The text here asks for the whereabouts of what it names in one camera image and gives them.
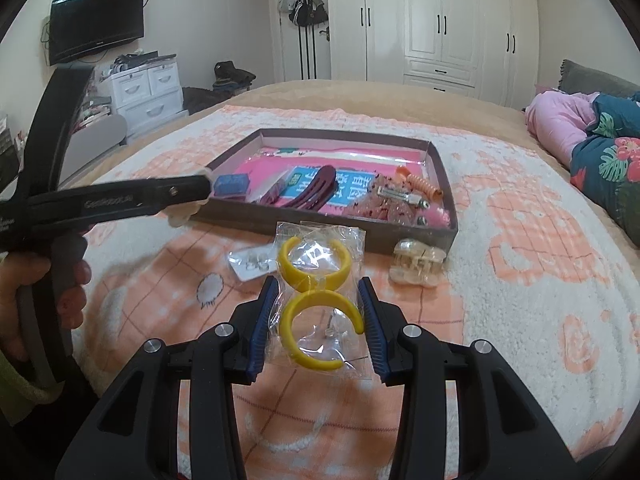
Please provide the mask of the left hand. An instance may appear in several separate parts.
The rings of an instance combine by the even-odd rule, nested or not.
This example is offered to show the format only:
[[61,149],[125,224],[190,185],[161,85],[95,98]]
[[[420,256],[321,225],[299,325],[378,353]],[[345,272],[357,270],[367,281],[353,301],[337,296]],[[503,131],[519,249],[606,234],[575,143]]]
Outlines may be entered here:
[[[14,252],[1,263],[1,351],[9,359],[27,361],[25,330],[34,319],[36,297],[34,285],[50,271],[47,258]],[[64,330],[74,330],[84,322],[87,304],[85,286],[92,271],[85,260],[74,265],[74,284],[62,292],[56,313]]]

